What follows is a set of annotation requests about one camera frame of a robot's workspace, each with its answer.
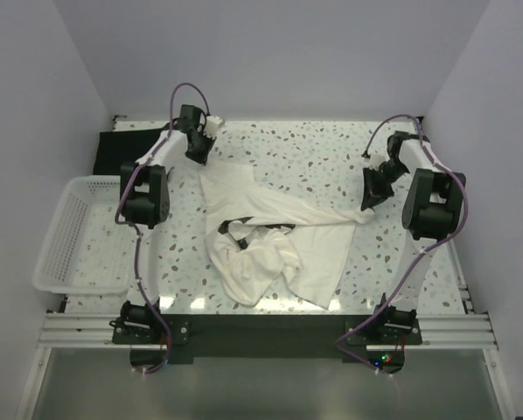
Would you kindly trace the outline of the white t shirt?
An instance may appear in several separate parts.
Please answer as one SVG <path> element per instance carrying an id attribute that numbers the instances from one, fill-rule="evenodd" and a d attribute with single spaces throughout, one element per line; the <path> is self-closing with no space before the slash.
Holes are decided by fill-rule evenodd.
<path id="1" fill-rule="evenodd" d="M 255 306 L 276 280 L 327 308 L 342 277 L 356 228 L 374 212 L 335 210 L 271 190 L 250 165 L 213 161 L 200 174 L 207 254 L 234 302 Z"/>

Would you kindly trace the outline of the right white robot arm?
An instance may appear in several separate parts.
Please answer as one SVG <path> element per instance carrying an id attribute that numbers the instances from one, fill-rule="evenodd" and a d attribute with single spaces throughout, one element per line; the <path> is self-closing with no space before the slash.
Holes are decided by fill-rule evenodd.
<path id="1" fill-rule="evenodd" d="M 419 295 L 437 249 L 458 231 L 465 213 L 466 178 L 436 160 L 429 140 L 395 131 L 387 139 L 387 158 L 364 155 L 361 209 L 373 209 L 394 196 L 394 183 L 412 177 L 401 210 L 405 241 L 394 276 L 394 290 L 384 295 L 371 323 L 373 337 L 392 343 L 416 319 Z"/>

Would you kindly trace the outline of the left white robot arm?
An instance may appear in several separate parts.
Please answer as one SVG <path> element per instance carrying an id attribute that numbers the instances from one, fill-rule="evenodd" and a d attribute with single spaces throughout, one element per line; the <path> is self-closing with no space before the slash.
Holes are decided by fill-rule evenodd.
<path id="1" fill-rule="evenodd" d="M 205 166 L 223 125 L 222 117 L 183 105 L 179 116 L 160 129 L 156 142 L 140 158 L 122 165 L 115 224 L 136 232 L 134 281 L 128 288 L 127 305 L 149 312 L 158 302 L 156 275 L 150 267 L 153 253 L 148 250 L 147 236 L 155 236 L 171 212 L 171 171 L 182 163 Z"/>

